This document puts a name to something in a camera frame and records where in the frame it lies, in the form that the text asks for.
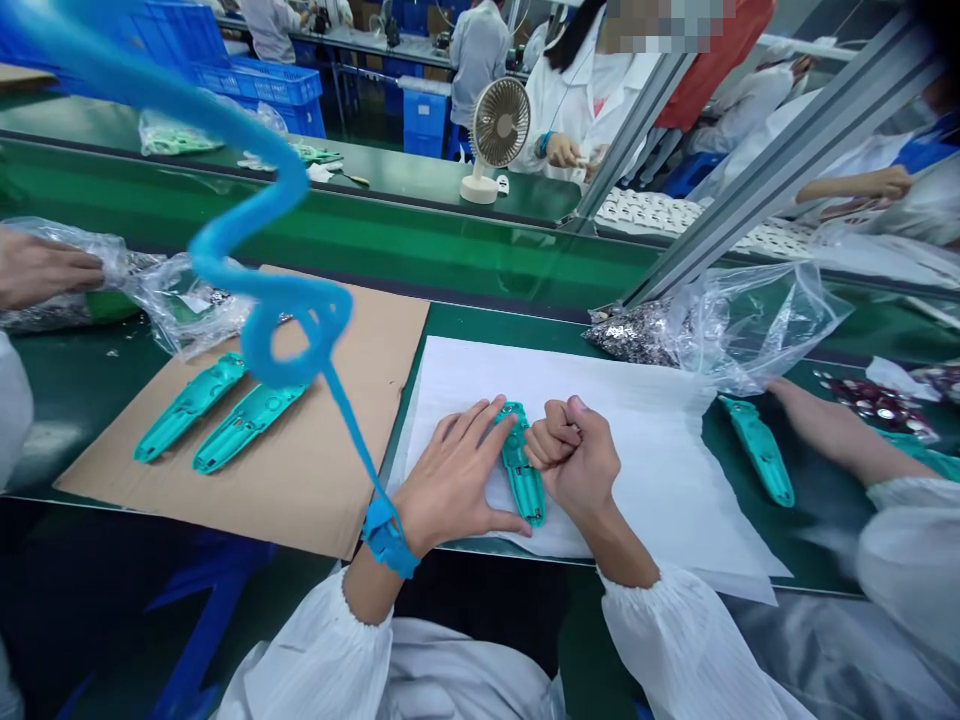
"fan base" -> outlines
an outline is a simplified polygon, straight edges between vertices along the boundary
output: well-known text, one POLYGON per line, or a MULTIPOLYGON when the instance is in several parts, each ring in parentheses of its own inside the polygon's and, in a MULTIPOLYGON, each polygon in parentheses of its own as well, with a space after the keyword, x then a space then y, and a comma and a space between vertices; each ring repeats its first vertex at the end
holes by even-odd
POLYGON ((460 197, 477 205, 492 205, 497 200, 499 186, 493 178, 467 175, 460 181, 460 197))

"blue wrist strap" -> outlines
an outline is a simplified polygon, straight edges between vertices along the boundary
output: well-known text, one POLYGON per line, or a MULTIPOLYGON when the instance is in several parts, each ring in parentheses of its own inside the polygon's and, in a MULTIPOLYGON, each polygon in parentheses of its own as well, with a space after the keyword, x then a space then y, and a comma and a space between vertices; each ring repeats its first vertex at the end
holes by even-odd
POLYGON ((244 362, 264 385, 287 388, 312 383, 322 374, 378 498, 364 526, 374 556, 398 575, 410 578, 419 561, 406 546, 400 516, 384 492, 377 468, 364 443, 346 390, 333 367, 333 351, 350 322, 353 297, 335 283, 304 277, 267 275, 235 268, 226 262, 263 227, 292 210, 310 183, 300 155, 284 138, 221 105, 154 63, 122 51, 97 28, 113 27, 118 15, 132 12, 138 0, 3 0, 18 29, 55 54, 59 64, 103 92, 118 92, 132 104, 216 133, 228 145, 245 148, 277 167, 277 182, 201 228, 190 243, 197 275, 210 285, 253 298, 256 305, 243 331, 244 362), (272 339, 282 314, 302 326, 309 347, 298 357, 277 358, 272 339))
POLYGON ((387 567, 404 580, 410 580, 420 560, 410 552, 400 531, 393 526, 393 513, 393 505, 385 497, 374 500, 367 508, 367 519, 363 523, 363 541, 378 563, 386 563, 387 567))
POLYGON ((540 136, 540 143, 537 145, 537 157, 541 160, 547 156, 547 145, 550 144, 551 135, 553 135, 552 130, 540 136))

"red clothing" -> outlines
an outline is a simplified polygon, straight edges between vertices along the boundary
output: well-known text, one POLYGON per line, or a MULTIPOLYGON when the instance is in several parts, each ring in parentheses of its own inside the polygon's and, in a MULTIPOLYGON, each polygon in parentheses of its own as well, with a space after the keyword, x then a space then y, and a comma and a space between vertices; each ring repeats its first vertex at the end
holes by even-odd
POLYGON ((775 5, 775 0, 736 0, 733 17, 722 21, 723 33, 710 38, 709 53, 697 55, 654 127, 680 128, 684 132, 693 127, 723 79, 747 59, 770 23, 775 5))

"teal plastic housing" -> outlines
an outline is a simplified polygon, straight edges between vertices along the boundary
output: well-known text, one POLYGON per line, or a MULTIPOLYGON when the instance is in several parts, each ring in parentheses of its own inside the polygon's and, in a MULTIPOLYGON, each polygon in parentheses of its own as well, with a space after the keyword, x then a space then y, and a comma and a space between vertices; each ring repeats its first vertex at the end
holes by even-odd
POLYGON ((499 425, 511 415, 517 416, 517 424, 513 426, 503 444, 503 464, 507 468, 510 489, 513 491, 513 500, 517 503, 520 517, 530 523, 531 527, 540 527, 547 519, 547 501, 543 493, 540 471, 530 466, 523 452, 527 444, 523 433, 530 427, 527 413, 521 403, 508 402, 503 406, 494 423, 499 425))
POLYGON ((227 353, 217 364, 197 375, 143 436, 133 459, 151 463, 179 440, 216 405, 247 372, 243 358, 227 353))
POLYGON ((214 473, 261 435, 288 407, 293 405, 309 384, 283 390, 258 385, 197 450, 193 469, 201 475, 214 473))
POLYGON ((945 479, 960 482, 960 458, 931 450, 914 435, 907 433, 888 433, 883 430, 877 430, 877 432, 895 448, 902 450, 914 460, 922 462, 931 470, 942 475, 945 479))
POLYGON ((770 498, 783 507, 793 507, 796 498, 793 483, 783 464, 783 456, 770 428, 760 419, 760 413, 753 403, 745 400, 731 400, 720 396, 720 402, 730 414, 730 420, 744 449, 750 455, 750 461, 760 475, 763 487, 770 498))

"white cap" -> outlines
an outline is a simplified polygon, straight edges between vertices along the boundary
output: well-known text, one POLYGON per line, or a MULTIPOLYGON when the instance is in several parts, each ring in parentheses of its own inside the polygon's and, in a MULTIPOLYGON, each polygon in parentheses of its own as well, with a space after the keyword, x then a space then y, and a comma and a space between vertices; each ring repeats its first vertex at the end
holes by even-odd
POLYGON ((763 55, 760 56, 760 62, 757 64, 770 65, 772 63, 783 62, 784 60, 792 58, 793 53, 793 43, 777 43, 763 51, 763 55))

